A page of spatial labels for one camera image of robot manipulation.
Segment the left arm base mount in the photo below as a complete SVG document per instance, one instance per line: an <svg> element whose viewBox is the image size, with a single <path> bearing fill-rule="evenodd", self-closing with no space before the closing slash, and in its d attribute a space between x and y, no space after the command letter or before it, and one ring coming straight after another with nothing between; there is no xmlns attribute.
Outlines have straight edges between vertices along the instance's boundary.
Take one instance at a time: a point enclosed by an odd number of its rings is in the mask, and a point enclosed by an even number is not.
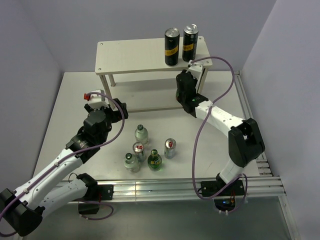
<svg viewBox="0 0 320 240"><path fill-rule="evenodd" d="M113 199L114 185L113 184L98 184L95 180L87 173L76 174L72 172L68 177L68 182L71 183L70 177L75 175L75 180L81 180L84 182L86 192L84 196L77 198L78 202L78 213L79 216L87 221L101 221L111 217L114 213L114 207L105 201ZM90 217L98 213L100 206L110 208L110 213L104 217Z"/></svg>

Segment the green glass bottle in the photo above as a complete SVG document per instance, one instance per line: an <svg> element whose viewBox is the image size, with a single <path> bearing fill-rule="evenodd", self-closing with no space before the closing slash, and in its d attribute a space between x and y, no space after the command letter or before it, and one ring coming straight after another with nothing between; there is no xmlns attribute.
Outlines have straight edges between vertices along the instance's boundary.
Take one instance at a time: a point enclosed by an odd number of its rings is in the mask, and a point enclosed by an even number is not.
<svg viewBox="0 0 320 240"><path fill-rule="evenodd" d="M175 98L179 103L181 102L180 92L178 90L176 91Z"/></svg>
<svg viewBox="0 0 320 240"><path fill-rule="evenodd" d="M152 149L150 155L147 158L147 164L150 170L159 171L162 167L162 157L156 149Z"/></svg>

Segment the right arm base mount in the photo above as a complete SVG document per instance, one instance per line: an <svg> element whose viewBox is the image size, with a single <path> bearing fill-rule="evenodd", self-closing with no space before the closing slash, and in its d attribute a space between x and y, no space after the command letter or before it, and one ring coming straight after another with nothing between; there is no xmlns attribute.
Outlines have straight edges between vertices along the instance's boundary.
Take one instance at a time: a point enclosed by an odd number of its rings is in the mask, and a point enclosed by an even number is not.
<svg viewBox="0 0 320 240"><path fill-rule="evenodd" d="M201 198L213 200L215 211L227 216L247 202L248 177L242 173L229 183L219 176L216 180L201 181L197 193Z"/></svg>

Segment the green glass bottle front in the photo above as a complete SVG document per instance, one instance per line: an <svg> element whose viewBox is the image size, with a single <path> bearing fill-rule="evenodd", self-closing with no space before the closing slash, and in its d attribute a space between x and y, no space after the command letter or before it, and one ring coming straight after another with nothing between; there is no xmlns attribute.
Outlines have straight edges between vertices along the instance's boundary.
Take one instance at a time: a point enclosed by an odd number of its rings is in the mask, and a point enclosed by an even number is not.
<svg viewBox="0 0 320 240"><path fill-rule="evenodd" d="M152 149L150 155L147 158L147 164L150 170L159 171L162 167L162 157L156 149Z"/></svg>

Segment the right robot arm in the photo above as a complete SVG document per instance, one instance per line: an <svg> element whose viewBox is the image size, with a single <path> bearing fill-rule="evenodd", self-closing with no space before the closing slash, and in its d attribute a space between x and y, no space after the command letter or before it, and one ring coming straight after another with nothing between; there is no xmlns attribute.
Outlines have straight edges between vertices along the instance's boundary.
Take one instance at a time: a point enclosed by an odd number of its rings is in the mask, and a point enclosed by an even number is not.
<svg viewBox="0 0 320 240"><path fill-rule="evenodd" d="M216 176L217 192L213 194L213 197L219 194L227 195L233 190L234 182L243 176L246 166L259 157L266 147L256 120L253 118L242 119L217 107L213 101L197 93L196 84L197 79L187 70L183 70L176 76L176 100L186 113L202 120L192 152L192 186L196 191L197 145L205 124L209 123L223 133L228 140L229 159Z"/></svg>

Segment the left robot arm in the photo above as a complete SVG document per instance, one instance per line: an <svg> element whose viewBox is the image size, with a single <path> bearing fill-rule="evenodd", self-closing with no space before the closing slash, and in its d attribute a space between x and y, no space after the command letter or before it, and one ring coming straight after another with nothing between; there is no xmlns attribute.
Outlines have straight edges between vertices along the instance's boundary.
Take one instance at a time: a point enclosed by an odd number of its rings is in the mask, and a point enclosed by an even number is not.
<svg viewBox="0 0 320 240"><path fill-rule="evenodd" d="M0 217L14 229L14 234L27 236L47 215L66 203L96 197L97 182L86 173L80 174L66 187L57 190L54 187L109 144L107 137L113 123L123 123L128 118L126 103L117 98L112 102L116 110L104 101L97 106L90 102L85 104L87 118L59 155L28 182L14 190L5 188L0 193Z"/></svg>

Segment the green glass bottle back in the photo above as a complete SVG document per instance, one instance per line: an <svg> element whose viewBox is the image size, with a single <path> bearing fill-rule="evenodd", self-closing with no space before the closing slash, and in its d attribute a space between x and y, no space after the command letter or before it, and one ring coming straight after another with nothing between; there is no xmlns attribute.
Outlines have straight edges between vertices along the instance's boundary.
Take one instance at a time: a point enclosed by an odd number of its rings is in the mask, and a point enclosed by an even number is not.
<svg viewBox="0 0 320 240"><path fill-rule="evenodd" d="M175 98L179 103L181 102L180 92L178 90L176 91Z"/></svg>

